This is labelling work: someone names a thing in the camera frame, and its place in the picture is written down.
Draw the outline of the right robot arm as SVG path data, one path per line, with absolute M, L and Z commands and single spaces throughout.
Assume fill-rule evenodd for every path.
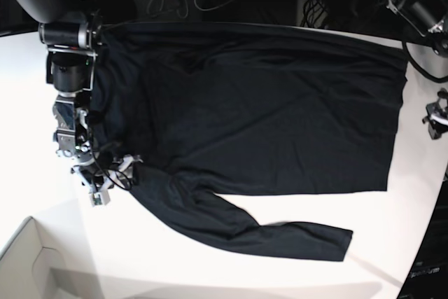
M 95 0 L 16 0 L 38 23 L 41 43 L 48 51 L 46 82 L 57 91 L 53 115 L 56 154 L 73 162 L 71 172 L 89 189 L 92 206 L 110 202 L 113 187 L 132 187 L 137 155 L 113 159 L 110 147 L 100 146 L 92 126 L 99 115 L 91 108 L 95 66 L 102 45 L 102 17 Z

